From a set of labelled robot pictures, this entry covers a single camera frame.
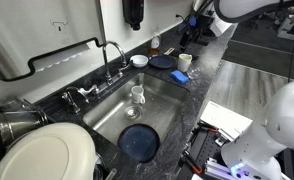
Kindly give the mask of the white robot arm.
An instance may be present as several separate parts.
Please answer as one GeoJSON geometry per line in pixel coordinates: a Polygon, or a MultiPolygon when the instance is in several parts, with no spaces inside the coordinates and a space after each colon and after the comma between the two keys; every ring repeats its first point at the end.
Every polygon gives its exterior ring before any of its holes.
{"type": "MultiPolygon", "coordinates": [[[[238,23],[264,12],[294,6],[294,0],[214,0],[220,19],[238,23]]],[[[237,180],[282,180],[275,156],[294,149],[294,81],[280,88],[235,140],[221,148],[221,157],[237,180]]]]}

